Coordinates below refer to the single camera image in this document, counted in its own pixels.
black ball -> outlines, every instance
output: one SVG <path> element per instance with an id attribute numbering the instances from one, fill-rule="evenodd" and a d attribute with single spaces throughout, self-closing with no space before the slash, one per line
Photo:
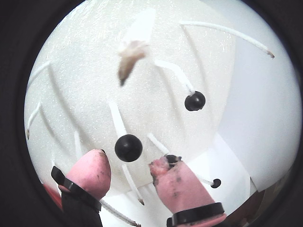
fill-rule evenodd
<path id="1" fill-rule="evenodd" d="M 187 110 L 197 111 L 203 108 L 205 102 L 205 96 L 201 92 L 196 91 L 192 96 L 186 97 L 184 104 Z"/>
<path id="2" fill-rule="evenodd" d="M 221 180 L 220 179 L 214 179 L 214 184 L 211 185 L 212 188 L 217 188 L 221 185 Z"/>
<path id="3" fill-rule="evenodd" d="M 142 143 L 134 135 L 121 136 L 115 145 L 115 153 L 124 162 L 133 162 L 142 154 Z"/>

pink rubber finger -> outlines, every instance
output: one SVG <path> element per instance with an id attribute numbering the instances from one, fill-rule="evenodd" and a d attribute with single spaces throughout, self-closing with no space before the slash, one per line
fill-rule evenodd
<path id="1" fill-rule="evenodd" d="M 103 150 L 94 149 L 82 156 L 71 168 L 66 178 L 76 183 L 97 200 L 102 199 L 109 190 L 111 170 Z M 59 185 L 60 190 L 69 192 Z"/>
<path id="2" fill-rule="evenodd" d="M 169 169 L 167 159 L 162 157 L 154 160 L 149 167 L 158 196 L 173 214 L 215 203 L 196 175 L 183 161 L 178 161 L 174 167 Z M 226 215 L 221 214 L 191 226 L 211 227 L 225 218 Z"/>

white curved surface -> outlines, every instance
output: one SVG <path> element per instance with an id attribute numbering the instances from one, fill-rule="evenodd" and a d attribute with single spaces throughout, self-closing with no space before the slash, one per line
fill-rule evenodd
<path id="1" fill-rule="evenodd" d="M 38 98 L 42 106 L 27 145 L 38 175 L 53 188 L 50 160 L 64 173 L 69 171 L 77 160 L 74 134 L 78 132 L 81 150 L 106 151 L 113 176 L 109 194 L 130 189 L 122 172 L 123 162 L 114 152 L 118 137 L 109 102 L 117 104 L 126 132 L 143 143 L 141 157 L 127 164 L 137 186 L 152 181 L 147 164 L 162 155 L 148 133 L 190 161 L 207 150 L 222 117 L 232 77 L 234 37 L 183 29 L 178 22 L 211 18 L 230 26 L 226 19 L 197 0 L 116 3 L 92 0 L 76 8 L 52 32 L 33 67 L 30 80 L 41 65 L 50 62 L 27 89 L 25 124 Z M 155 67 L 149 58 L 139 60 L 120 87 L 117 49 L 136 15 L 149 8 L 156 11 L 149 46 L 152 58 L 183 70 L 194 89 L 207 99 L 202 111 L 187 111 L 184 100 L 188 92 L 183 84 L 173 71 Z M 213 65 L 214 61 L 222 67 Z"/>

small black ball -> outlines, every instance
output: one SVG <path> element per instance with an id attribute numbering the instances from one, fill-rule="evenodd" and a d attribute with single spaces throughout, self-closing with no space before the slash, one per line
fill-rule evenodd
<path id="1" fill-rule="evenodd" d="M 124 162 L 133 162 L 142 154 L 142 143 L 134 135 L 121 136 L 115 144 L 115 153 Z"/>
<path id="2" fill-rule="evenodd" d="M 214 184 L 211 185 L 212 188 L 217 188 L 221 185 L 221 180 L 220 179 L 214 179 Z"/>
<path id="3" fill-rule="evenodd" d="M 205 102 L 205 96 L 201 92 L 196 91 L 192 96 L 186 97 L 184 104 L 187 110 L 197 111 L 203 108 Z"/>

black band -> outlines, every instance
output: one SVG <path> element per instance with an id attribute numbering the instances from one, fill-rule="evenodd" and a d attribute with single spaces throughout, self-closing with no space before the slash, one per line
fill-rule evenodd
<path id="1" fill-rule="evenodd" d="M 90 207 L 101 211 L 101 203 L 97 199 L 95 199 L 91 194 L 79 187 L 73 181 L 67 179 L 61 170 L 55 166 L 52 169 L 52 178 L 57 182 L 58 185 L 66 187 L 73 195 L 77 196 Z"/>
<path id="2" fill-rule="evenodd" d="M 223 214 L 224 209 L 220 202 L 212 203 L 202 207 L 196 207 L 189 210 L 183 210 L 173 214 L 167 219 L 167 227 L 175 227 L 182 224 L 200 221 L 206 218 L 211 218 L 215 215 Z"/>

